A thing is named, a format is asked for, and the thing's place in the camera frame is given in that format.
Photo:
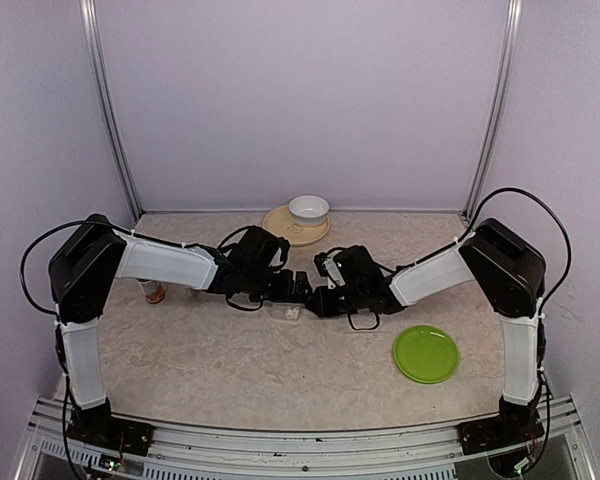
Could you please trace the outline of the orange pill bottle grey cap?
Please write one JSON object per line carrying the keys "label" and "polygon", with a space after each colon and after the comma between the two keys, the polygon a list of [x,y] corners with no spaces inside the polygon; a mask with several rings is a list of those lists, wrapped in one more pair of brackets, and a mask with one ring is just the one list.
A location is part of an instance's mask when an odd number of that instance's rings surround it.
{"label": "orange pill bottle grey cap", "polygon": [[138,284],[147,303],[158,304],[164,300],[165,290],[159,281],[139,279]]}

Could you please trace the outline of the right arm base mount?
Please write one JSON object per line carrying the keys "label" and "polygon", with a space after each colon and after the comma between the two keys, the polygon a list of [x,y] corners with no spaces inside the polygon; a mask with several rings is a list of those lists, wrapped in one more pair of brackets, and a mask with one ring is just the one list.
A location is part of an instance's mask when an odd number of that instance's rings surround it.
{"label": "right arm base mount", "polygon": [[536,403],[523,406],[503,398],[497,415],[462,422],[457,430],[464,455],[517,445],[545,434]]}

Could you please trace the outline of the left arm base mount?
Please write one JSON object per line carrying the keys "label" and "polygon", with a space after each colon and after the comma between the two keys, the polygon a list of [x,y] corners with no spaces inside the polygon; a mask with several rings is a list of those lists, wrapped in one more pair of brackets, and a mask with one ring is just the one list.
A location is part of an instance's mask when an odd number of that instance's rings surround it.
{"label": "left arm base mount", "polygon": [[92,446],[146,457],[154,431],[155,427],[149,423],[114,416],[106,398],[93,408],[74,406],[67,435]]}

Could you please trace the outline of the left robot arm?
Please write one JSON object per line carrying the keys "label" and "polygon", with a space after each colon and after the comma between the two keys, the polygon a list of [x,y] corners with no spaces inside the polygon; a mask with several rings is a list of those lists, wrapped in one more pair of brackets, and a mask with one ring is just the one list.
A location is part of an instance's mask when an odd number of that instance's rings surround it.
{"label": "left robot arm", "polygon": [[[288,240],[256,225],[209,246],[126,230],[103,215],[77,223],[48,273],[69,397],[84,410],[82,430],[101,445],[120,434],[117,418],[102,408],[108,396],[98,338],[98,322],[116,282],[178,285],[220,296],[246,312],[267,303],[298,305],[312,288],[305,272],[288,269],[290,249]],[[248,297],[248,304],[236,302],[238,296]]]}

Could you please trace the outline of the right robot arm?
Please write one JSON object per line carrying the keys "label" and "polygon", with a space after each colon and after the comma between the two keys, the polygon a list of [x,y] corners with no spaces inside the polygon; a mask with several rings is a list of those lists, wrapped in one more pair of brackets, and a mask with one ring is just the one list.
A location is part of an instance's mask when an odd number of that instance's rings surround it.
{"label": "right robot arm", "polygon": [[316,256],[328,282],[314,290],[306,308],[320,318],[367,310],[376,316],[401,312],[421,300],[474,282],[499,315],[504,339],[502,400],[509,406],[493,419],[491,433],[515,442],[531,424],[524,408],[540,388],[541,304],[546,262],[537,249],[495,219],[451,244],[386,275],[362,245]]}

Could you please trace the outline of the clear plastic pill organizer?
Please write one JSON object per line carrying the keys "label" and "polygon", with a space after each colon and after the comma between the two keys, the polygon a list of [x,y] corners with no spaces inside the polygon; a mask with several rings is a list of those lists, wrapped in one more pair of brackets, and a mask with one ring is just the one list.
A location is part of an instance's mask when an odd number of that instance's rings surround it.
{"label": "clear plastic pill organizer", "polygon": [[301,305],[285,305],[285,310],[280,319],[285,322],[297,323],[301,319],[303,307]]}

